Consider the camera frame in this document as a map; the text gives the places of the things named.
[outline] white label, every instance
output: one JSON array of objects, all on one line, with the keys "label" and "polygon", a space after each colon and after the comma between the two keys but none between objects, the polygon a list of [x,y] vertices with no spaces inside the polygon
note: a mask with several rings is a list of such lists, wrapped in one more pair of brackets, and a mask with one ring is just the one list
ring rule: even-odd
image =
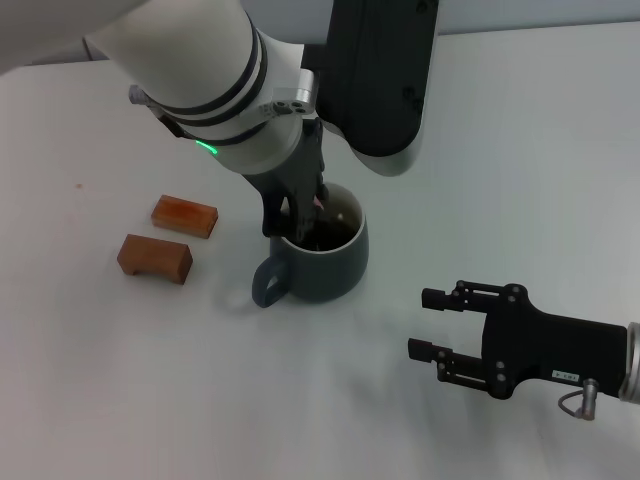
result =
[{"label": "white label", "polygon": [[578,383],[578,380],[580,380],[580,375],[576,375],[575,373],[561,372],[560,370],[554,370],[551,376],[553,378],[559,378],[560,380],[566,380],[568,382]]}]

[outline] gray mug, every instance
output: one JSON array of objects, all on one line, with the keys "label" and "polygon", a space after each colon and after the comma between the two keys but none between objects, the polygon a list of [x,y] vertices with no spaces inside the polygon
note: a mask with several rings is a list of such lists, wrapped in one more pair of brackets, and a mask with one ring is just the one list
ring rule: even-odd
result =
[{"label": "gray mug", "polygon": [[294,245],[286,238],[272,237],[271,256],[253,277],[253,301],[269,307],[291,293],[309,302],[338,298],[355,287],[369,261],[369,234],[364,211],[356,197],[344,187],[327,183],[328,200],[324,213],[340,218],[357,233],[334,250],[312,251]]}]

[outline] mug handle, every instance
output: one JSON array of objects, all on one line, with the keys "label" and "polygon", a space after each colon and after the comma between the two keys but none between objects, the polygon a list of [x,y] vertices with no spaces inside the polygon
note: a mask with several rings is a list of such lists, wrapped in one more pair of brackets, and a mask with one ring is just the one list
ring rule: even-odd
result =
[{"label": "mug handle", "polygon": [[[276,283],[269,286],[273,278],[276,279]],[[261,308],[270,307],[289,291],[289,280],[287,262],[277,255],[267,258],[253,276],[251,287],[253,301]]]}]

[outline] wooden block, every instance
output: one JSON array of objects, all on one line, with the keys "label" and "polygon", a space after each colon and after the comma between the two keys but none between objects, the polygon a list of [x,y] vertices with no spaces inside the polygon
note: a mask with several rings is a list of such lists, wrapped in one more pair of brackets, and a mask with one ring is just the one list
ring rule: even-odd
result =
[{"label": "wooden block", "polygon": [[163,195],[151,214],[156,227],[209,238],[218,221],[218,209]]},{"label": "wooden block", "polygon": [[188,245],[127,235],[118,254],[118,263],[127,275],[153,273],[183,285],[193,258]]}]

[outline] black ring band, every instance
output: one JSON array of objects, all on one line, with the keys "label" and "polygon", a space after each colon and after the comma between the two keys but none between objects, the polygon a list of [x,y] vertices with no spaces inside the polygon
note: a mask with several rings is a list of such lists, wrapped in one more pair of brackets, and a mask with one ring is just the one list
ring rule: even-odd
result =
[{"label": "black ring band", "polygon": [[204,138],[196,137],[195,135],[192,135],[189,132],[184,132],[184,136],[185,138],[189,138],[190,140],[200,140],[201,142],[210,144],[214,147],[228,147],[229,145],[237,145],[238,143],[242,143],[246,140],[249,140],[256,133],[262,130],[266,125],[267,125],[267,122],[260,123],[236,137],[226,138],[224,140],[205,140]]},{"label": "black ring band", "polygon": [[230,120],[236,115],[240,114],[258,96],[258,93],[260,93],[260,90],[262,90],[264,79],[267,76],[267,67],[269,64],[269,61],[267,58],[267,47],[265,46],[264,41],[262,40],[262,36],[260,34],[258,34],[258,40],[260,41],[260,47],[262,51],[262,60],[260,61],[260,70],[258,71],[258,76],[256,77],[255,82],[253,82],[253,86],[249,89],[249,91],[242,98],[242,100],[236,103],[229,110],[222,112],[220,115],[216,115],[215,117],[211,117],[211,118],[203,118],[201,120],[186,120],[184,118],[174,117],[173,115],[170,115],[168,113],[166,113],[166,115],[171,120],[173,120],[176,123],[179,123],[180,125],[187,125],[189,127],[211,127],[213,125],[219,125],[221,123],[224,123],[227,120]]},{"label": "black ring band", "polygon": [[187,107],[187,108],[170,107],[169,105],[163,105],[160,102],[156,102],[153,98],[149,97],[151,101],[153,101],[156,105],[161,107],[163,110],[167,112],[175,113],[177,115],[201,115],[203,113],[211,112],[213,110],[217,110],[218,108],[224,107],[227,103],[233,100],[236,97],[236,95],[238,95],[238,93],[240,93],[240,91],[245,87],[245,85],[251,78],[251,75],[253,74],[253,71],[255,70],[255,67],[256,67],[256,61],[258,60],[258,31],[253,26],[253,22],[251,21],[251,18],[249,18],[249,23],[251,25],[251,31],[253,35],[251,55],[249,55],[249,61],[247,62],[247,66],[242,72],[242,75],[240,75],[240,78],[238,79],[238,81],[229,90],[227,90],[225,93],[220,95],[215,100],[212,100],[211,102],[206,103],[204,105],[200,105],[198,107]]}]

